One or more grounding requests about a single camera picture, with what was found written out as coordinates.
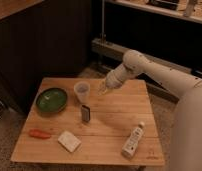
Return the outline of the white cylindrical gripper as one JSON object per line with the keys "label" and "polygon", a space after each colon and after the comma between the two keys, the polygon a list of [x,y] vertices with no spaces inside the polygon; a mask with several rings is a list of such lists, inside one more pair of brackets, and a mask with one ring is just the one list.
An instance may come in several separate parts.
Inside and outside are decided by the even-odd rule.
{"label": "white cylindrical gripper", "polygon": [[133,76],[134,73],[132,70],[126,68],[123,64],[120,64],[107,74],[105,82],[102,82],[99,86],[98,93],[106,94],[108,89],[118,89]]}

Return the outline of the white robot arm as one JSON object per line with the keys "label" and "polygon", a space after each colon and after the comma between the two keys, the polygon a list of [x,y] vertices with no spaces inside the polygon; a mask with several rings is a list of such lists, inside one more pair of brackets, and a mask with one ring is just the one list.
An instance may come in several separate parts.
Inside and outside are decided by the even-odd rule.
{"label": "white robot arm", "polygon": [[146,74],[179,99],[174,110],[167,171],[202,171],[202,78],[128,50],[122,63],[107,74],[100,90],[118,89],[140,74]]}

